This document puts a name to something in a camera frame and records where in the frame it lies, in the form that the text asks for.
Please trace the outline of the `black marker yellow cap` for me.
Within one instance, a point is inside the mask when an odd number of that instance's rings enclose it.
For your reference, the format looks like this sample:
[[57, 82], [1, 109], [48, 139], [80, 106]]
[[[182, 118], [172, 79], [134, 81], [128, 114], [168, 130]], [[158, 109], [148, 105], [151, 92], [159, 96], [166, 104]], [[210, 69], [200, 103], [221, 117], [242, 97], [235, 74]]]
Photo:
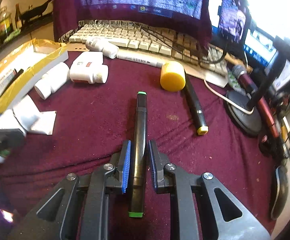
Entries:
[[203, 109], [195, 92], [195, 89], [190, 81], [189, 75], [185, 73], [185, 87], [183, 88], [185, 98], [193, 119], [196, 134], [202, 136], [208, 133], [209, 127], [203, 114]]

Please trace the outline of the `cooking oil bottle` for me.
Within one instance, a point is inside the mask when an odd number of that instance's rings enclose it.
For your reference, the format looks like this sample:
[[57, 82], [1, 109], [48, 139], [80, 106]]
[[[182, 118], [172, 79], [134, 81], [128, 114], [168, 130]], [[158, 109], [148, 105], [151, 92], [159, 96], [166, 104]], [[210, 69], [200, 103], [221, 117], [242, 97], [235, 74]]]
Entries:
[[11, 13], [8, 12], [7, 6], [0, 8], [0, 45], [13, 32]]

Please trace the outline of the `small white pill bottle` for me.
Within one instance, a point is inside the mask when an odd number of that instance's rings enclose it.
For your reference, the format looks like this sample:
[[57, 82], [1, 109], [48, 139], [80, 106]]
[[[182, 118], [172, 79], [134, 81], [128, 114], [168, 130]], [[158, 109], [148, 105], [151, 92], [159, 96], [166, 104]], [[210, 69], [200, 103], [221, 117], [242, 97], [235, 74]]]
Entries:
[[118, 55], [118, 46], [106, 41], [105, 39], [88, 37], [85, 46], [90, 51], [102, 52], [104, 56], [115, 59]]

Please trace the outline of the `grey barcode carton box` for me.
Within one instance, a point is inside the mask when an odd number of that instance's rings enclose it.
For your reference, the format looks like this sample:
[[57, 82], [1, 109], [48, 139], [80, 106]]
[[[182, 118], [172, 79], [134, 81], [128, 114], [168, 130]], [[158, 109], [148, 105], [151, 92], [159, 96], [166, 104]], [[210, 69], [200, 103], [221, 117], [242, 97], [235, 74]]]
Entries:
[[11, 79], [16, 75], [16, 73], [17, 72], [15, 69], [11, 69], [0, 78], [0, 96]]

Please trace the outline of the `maroon cloth over monitor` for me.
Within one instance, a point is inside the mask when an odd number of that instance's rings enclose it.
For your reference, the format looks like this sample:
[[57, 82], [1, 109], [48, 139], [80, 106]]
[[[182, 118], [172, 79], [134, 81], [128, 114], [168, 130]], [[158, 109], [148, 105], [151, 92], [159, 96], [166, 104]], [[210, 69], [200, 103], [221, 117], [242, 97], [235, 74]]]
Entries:
[[169, 18], [135, 10], [110, 9], [108, 5], [101, 10], [85, 7], [80, 0], [53, 0], [54, 37], [59, 39], [67, 31], [77, 27], [81, 20], [126, 20], [188, 34], [204, 47], [212, 38], [208, 3], [209, 0], [203, 0], [201, 16], [196, 19], [178, 13]]

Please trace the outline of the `yellow round jar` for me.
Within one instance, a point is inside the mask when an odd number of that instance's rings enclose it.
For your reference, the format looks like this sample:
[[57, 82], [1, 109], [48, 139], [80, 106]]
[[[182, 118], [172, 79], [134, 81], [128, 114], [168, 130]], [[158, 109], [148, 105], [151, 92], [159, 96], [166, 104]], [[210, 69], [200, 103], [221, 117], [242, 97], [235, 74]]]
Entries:
[[165, 63], [161, 68], [160, 84], [169, 92], [182, 90], [185, 87], [184, 67], [176, 61]]

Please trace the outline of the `black frying pan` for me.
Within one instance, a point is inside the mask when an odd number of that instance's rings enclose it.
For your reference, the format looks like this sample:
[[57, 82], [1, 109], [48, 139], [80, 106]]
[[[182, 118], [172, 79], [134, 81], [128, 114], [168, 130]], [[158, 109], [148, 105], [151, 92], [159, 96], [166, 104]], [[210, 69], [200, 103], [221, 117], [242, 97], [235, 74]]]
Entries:
[[29, 22], [30, 19], [36, 17], [36, 16], [42, 16], [43, 12], [47, 9], [48, 4], [52, 2], [53, 0], [47, 0], [44, 4], [34, 7], [32, 9], [29, 9], [27, 11], [24, 11], [21, 15], [21, 19], [24, 22]]

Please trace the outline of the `yellow taped cardboard tray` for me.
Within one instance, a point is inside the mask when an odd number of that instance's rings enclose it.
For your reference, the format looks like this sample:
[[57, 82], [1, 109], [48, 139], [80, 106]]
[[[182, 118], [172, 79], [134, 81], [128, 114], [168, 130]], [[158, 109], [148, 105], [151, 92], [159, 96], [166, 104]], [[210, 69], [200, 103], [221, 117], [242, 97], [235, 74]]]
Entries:
[[65, 43], [36, 38], [9, 53], [0, 61], [0, 113], [20, 102], [46, 72], [68, 57]]

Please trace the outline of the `white bottle green label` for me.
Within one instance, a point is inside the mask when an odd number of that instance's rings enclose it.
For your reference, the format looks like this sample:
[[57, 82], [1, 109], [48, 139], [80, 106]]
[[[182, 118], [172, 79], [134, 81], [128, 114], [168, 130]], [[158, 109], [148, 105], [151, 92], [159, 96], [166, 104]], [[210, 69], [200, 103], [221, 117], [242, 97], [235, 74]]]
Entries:
[[68, 81], [69, 72], [70, 68], [67, 64], [63, 62], [57, 64], [35, 84], [35, 91], [43, 100], [46, 100]]

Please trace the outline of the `white marker pen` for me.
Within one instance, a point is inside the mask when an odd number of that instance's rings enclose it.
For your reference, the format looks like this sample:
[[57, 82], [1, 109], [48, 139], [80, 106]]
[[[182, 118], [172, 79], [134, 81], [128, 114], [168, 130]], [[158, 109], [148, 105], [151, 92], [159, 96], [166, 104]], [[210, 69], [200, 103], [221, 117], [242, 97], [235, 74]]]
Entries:
[[146, 64], [157, 68], [162, 68], [162, 66], [165, 64], [164, 61], [160, 60], [157, 57], [150, 56], [149, 54], [141, 54], [139, 52], [134, 52], [130, 50], [119, 50], [117, 53], [117, 58], [121, 60]]

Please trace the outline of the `white jar red band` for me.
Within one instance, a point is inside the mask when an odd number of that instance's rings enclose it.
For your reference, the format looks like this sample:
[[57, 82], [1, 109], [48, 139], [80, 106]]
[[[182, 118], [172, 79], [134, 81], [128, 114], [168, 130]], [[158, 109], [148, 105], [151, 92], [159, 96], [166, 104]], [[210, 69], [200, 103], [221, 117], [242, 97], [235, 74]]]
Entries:
[[73, 82], [104, 84], [108, 75], [109, 68], [103, 64], [102, 52], [85, 51], [73, 61], [70, 67], [70, 79]]

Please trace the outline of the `black marker pen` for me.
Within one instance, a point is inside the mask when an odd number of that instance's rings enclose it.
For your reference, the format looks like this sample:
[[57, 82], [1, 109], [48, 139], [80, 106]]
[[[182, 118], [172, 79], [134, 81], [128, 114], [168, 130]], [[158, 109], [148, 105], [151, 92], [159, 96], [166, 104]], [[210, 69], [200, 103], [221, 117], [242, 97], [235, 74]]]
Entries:
[[16, 81], [18, 79], [18, 77], [20, 77], [23, 73], [24, 73], [24, 70], [23, 69], [21, 69], [20, 71], [18, 71], [16, 73], [16, 75], [8, 83], [8, 85], [5, 87], [5, 89], [3, 90], [2, 94], [4, 94], [8, 90], [8, 88], [14, 83], [14, 81]]

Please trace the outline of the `black marker green caps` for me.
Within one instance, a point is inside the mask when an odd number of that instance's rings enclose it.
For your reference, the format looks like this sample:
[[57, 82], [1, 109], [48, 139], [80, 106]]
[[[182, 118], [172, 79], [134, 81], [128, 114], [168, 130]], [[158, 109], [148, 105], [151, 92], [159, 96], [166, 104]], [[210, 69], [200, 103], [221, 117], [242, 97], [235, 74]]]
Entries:
[[129, 217], [142, 218], [146, 185], [147, 94], [139, 91], [136, 102], [136, 121], [130, 167]]

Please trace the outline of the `white tube in tray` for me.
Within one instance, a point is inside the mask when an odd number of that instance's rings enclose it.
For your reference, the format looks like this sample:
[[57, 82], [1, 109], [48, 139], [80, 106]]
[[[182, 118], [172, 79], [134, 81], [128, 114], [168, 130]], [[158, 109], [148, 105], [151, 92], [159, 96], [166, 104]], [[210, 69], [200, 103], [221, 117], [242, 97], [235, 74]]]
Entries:
[[31, 97], [26, 95], [0, 115], [0, 129], [20, 129], [24, 135], [52, 135], [56, 114], [56, 111], [40, 112]]

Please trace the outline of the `red microphone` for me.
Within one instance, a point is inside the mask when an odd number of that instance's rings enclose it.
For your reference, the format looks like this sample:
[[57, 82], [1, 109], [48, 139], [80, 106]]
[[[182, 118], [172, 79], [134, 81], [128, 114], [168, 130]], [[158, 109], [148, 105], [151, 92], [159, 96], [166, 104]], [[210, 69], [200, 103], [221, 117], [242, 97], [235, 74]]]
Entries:
[[271, 136], [275, 139], [278, 138], [279, 130], [276, 127], [270, 107], [264, 98], [264, 95], [266, 92], [268, 92], [270, 86], [277, 77], [274, 68], [270, 70], [269, 74], [261, 82], [260, 87], [257, 87], [254, 81], [251, 79], [246, 67], [242, 65], [236, 65], [232, 67], [231, 71], [242, 88], [244, 88], [245, 91], [251, 95], [251, 98], [247, 101], [247, 107], [256, 107], [262, 122], [266, 125]]

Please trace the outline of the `black round stand base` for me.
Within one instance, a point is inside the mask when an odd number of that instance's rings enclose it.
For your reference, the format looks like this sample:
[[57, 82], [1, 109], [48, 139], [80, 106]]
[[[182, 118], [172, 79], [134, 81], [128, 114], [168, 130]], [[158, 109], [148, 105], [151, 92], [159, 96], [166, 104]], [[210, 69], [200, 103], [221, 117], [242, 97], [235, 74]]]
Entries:
[[[250, 109], [247, 108], [247, 102], [249, 101], [247, 95], [242, 95], [235, 90], [230, 90], [226, 92], [226, 98], [246, 111], [250, 111]], [[262, 121], [256, 108], [253, 109], [253, 113], [247, 114], [225, 101], [225, 109], [232, 122], [245, 135], [250, 137], [258, 136], [262, 128]]]

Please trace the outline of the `dark glass sauce bottle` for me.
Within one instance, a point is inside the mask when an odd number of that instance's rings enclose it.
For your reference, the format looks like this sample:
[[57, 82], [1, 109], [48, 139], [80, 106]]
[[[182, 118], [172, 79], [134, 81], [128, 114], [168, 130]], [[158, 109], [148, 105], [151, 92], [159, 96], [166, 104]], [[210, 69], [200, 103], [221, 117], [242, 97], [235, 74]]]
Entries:
[[19, 4], [16, 4], [16, 13], [15, 13], [15, 24], [16, 24], [16, 28], [17, 29], [21, 29], [22, 28], [22, 15], [20, 13], [20, 9], [19, 9]]

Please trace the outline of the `white computer keyboard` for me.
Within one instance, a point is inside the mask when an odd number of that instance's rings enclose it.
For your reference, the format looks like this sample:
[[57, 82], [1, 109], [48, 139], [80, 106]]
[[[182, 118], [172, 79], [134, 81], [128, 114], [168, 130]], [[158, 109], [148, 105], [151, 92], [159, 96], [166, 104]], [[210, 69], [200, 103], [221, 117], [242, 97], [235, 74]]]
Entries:
[[195, 38], [172, 29], [122, 20], [80, 21], [60, 40], [79, 50], [84, 49], [88, 37], [105, 39], [120, 50], [149, 54], [164, 62], [177, 61], [187, 74], [222, 88], [228, 83], [222, 50], [214, 46], [203, 48]]

